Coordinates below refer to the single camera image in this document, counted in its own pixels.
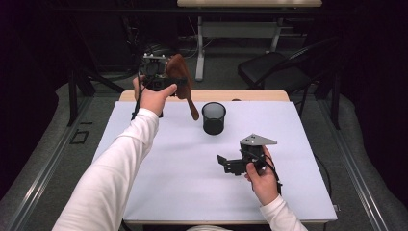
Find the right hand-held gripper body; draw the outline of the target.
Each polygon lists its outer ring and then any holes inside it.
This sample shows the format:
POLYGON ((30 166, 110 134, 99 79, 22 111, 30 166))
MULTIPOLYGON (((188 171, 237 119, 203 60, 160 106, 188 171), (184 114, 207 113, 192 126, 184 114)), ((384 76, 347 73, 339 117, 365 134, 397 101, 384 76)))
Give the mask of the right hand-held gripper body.
POLYGON ((241 157, 236 160, 224 160, 224 172, 234 175, 246 173, 246 165, 253 163, 259 171, 268 165, 263 147, 265 145, 277 144, 277 141, 251 134, 240 141, 241 157))

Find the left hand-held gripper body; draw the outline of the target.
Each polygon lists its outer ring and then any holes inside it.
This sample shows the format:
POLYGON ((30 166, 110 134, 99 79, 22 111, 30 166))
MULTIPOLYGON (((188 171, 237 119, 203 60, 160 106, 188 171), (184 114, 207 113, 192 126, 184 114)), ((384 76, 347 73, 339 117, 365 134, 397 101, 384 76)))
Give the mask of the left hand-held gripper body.
POLYGON ((175 81, 166 75, 166 57, 164 55, 145 54, 140 73, 144 76, 142 84, 149 90, 160 91, 175 84, 175 81))

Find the brown wooden hairbrush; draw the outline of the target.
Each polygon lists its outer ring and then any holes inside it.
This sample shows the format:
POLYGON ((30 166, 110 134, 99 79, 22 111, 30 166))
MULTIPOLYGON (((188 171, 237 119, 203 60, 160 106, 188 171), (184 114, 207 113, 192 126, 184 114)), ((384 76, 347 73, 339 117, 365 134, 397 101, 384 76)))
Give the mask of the brown wooden hairbrush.
POLYGON ((177 88, 176 96, 179 99, 186 99, 191 111, 191 116, 194 120, 199 119, 199 112, 197 111, 192 98, 191 98, 191 90, 192 90, 192 79, 185 62, 185 59, 181 54, 175 54, 171 56, 166 62, 166 75, 170 79, 179 79, 179 78, 186 78, 187 83, 183 86, 177 88))

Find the black mesh cup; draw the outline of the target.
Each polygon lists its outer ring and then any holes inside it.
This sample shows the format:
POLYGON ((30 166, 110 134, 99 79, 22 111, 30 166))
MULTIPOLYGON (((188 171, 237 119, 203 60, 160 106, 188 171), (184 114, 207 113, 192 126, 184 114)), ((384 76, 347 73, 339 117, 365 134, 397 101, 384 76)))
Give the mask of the black mesh cup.
POLYGON ((218 102, 209 102, 202 107, 203 129, 209 135, 218 135, 224 130, 226 108, 218 102))

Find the person's left hand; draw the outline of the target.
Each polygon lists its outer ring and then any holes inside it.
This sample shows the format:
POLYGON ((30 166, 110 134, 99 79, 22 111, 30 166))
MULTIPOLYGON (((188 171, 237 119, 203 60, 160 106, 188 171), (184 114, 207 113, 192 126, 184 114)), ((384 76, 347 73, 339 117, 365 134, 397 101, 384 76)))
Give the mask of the person's left hand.
POLYGON ((155 113, 157 116, 162 114, 166 99, 177 90, 176 84, 172 84, 160 91, 142 89, 139 77, 133 79, 133 86, 138 107, 137 113, 142 109, 146 109, 155 113))

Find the person's right hand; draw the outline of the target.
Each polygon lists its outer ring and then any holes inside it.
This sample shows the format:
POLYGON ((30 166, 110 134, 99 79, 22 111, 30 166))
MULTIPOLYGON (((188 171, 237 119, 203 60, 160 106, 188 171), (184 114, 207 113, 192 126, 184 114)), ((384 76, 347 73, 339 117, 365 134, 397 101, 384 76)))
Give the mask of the person's right hand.
POLYGON ((273 163, 271 160, 268 149, 264 146, 263 151, 266 155, 266 167, 261 170, 257 170, 253 163, 246 165, 246 175, 244 176, 252 185, 252 190, 255 192, 260 203, 270 202, 279 193, 277 190, 276 177, 271 169, 273 163))

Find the white table cover sheet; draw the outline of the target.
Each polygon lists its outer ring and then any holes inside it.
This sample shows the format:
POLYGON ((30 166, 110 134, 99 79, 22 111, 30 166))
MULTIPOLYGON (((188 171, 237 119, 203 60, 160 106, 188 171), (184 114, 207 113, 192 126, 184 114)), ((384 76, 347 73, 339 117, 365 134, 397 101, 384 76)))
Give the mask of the white table cover sheet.
POLYGON ((131 223, 244 224, 264 218, 250 183, 217 161, 238 159, 251 134, 272 139, 282 195, 303 222, 336 219, 332 201, 295 106, 282 101, 228 101, 223 131, 211 136, 182 102, 168 102, 124 213, 131 223))

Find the wooden table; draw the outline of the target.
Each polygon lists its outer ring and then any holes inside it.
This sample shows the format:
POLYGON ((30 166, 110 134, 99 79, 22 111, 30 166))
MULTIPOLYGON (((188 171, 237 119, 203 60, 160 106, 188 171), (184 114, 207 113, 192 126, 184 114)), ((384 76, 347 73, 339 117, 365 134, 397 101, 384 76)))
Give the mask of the wooden table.
MULTIPOLYGON (((289 96, 283 90, 193 90, 192 98, 198 102, 219 101, 272 101, 290 102, 289 96)), ((120 102, 134 102, 134 91, 126 90, 119 97, 120 102)), ((305 223, 326 223, 327 221, 304 220, 305 223)))

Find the black folding chair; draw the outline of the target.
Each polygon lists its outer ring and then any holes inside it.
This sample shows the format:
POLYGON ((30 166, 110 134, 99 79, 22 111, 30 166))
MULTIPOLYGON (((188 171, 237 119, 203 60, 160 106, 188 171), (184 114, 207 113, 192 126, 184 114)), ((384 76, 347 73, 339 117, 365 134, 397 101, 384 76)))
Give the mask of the black folding chair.
POLYGON ((238 65, 239 76, 250 90, 283 90, 287 95, 303 91, 298 113, 302 115, 309 87, 325 77, 340 43, 338 37, 308 45, 285 57, 270 52, 238 65))

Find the white metal desk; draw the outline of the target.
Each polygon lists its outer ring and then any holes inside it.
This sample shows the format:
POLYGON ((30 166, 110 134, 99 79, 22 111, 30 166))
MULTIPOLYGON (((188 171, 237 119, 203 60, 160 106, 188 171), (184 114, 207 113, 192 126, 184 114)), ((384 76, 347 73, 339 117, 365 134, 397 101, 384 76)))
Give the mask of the white metal desk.
MULTIPOLYGON (((186 10, 243 10, 249 16, 250 10, 310 10, 318 9, 322 0, 177 0, 177 6, 186 10)), ((269 38, 272 39, 270 50, 274 51, 281 31, 278 17, 269 22, 220 21, 209 22, 202 16, 197 18, 197 63, 195 80, 204 78, 203 38, 269 38)))

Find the black metal stand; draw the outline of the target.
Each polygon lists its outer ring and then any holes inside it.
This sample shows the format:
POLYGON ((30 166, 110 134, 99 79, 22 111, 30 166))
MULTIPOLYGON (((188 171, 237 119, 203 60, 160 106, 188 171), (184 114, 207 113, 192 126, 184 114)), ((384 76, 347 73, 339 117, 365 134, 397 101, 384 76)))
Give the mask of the black metal stand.
POLYGON ((69 122, 67 123, 68 126, 71 126, 79 115, 77 90, 80 90, 86 97, 92 97, 95 95, 96 90, 91 83, 92 80, 99 82, 118 93, 125 91, 125 88, 120 87, 107 78, 101 76, 96 71, 93 71, 78 62, 72 65, 67 77, 70 110, 69 122))
POLYGON ((330 120, 337 130, 339 124, 339 104, 341 93, 341 75, 339 71, 330 71, 323 75, 315 91, 316 99, 325 99, 331 94, 330 100, 330 120))

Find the aluminium floor rail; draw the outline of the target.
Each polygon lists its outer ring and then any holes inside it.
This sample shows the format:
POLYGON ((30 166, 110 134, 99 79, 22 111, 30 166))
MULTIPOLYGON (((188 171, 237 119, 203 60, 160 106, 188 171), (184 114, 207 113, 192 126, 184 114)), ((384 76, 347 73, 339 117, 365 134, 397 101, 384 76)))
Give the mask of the aluminium floor rail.
POLYGON ((92 101, 93 97, 86 96, 80 101, 78 115, 68 126, 69 103, 64 103, 61 98, 57 111, 34 153, 17 176, 5 198, 0 201, 0 209, 3 208, 4 212, 3 216, 7 212, 11 212, 4 229, 0 231, 23 230, 53 176, 69 140, 88 112, 92 101))
POLYGON ((390 231, 388 225, 386 224, 383 216, 381 215, 377 203, 374 201, 372 193, 370 192, 368 185, 363 178, 360 169, 355 162, 352 152, 348 147, 344 135, 341 130, 338 130, 333 124, 330 115, 330 108, 328 104, 323 100, 318 100, 318 105, 322 112, 322 115, 327 123, 327 126, 336 142, 341 156, 343 158, 344 166, 350 177, 355 191, 358 194, 360 202, 367 214, 370 224, 374 231, 390 231))

